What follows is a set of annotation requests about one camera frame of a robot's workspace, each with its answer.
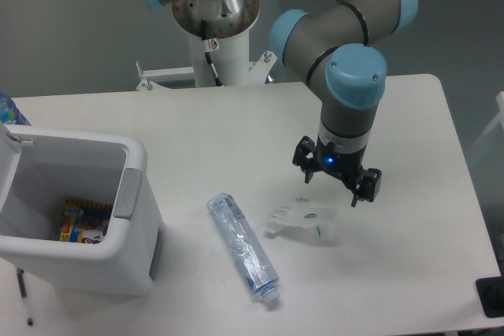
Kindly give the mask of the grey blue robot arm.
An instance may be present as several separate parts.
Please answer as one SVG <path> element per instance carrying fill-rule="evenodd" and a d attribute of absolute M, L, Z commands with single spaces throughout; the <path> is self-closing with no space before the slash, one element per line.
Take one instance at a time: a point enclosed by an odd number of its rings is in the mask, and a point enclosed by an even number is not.
<path fill-rule="evenodd" d="M 259 15 L 258 0 L 143 1 L 151 9 L 171 6 L 189 39 L 198 87 L 250 82 L 248 33 Z M 316 17 L 300 9 L 283 13 L 270 30 L 269 49 L 321 100 L 317 139 L 300 140 L 294 164 L 306 180 L 324 172 L 340 180 L 354 201 L 374 201 L 381 173 L 364 168 L 362 159 L 387 64 L 372 44 L 409 24 L 418 0 L 335 1 Z"/>

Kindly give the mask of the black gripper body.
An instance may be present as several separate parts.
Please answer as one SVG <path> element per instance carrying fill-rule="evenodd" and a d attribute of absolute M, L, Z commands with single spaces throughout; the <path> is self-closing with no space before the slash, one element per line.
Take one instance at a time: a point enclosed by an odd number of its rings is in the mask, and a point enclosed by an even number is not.
<path fill-rule="evenodd" d="M 347 189 L 359 189 L 364 174 L 361 163 L 367 141 L 359 136 L 337 139 L 337 142 L 343 142 L 343 147 L 338 147 L 332 140 L 317 137 L 313 171 L 324 172 L 340 180 Z"/>

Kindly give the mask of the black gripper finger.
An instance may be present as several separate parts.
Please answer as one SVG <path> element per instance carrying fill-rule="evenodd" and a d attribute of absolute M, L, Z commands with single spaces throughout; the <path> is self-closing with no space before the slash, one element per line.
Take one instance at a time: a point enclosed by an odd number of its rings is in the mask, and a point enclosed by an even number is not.
<path fill-rule="evenodd" d="M 362 168 L 350 186 L 353 194 L 350 206 L 355 207 L 359 201 L 374 202 L 380 191 L 381 176 L 382 171 L 377 168 Z"/>
<path fill-rule="evenodd" d="M 317 161 L 317 148 L 315 142 L 308 136 L 303 136 L 295 147 L 292 164 L 304 173 L 304 182 L 309 183 L 316 172 L 320 171 Z"/>

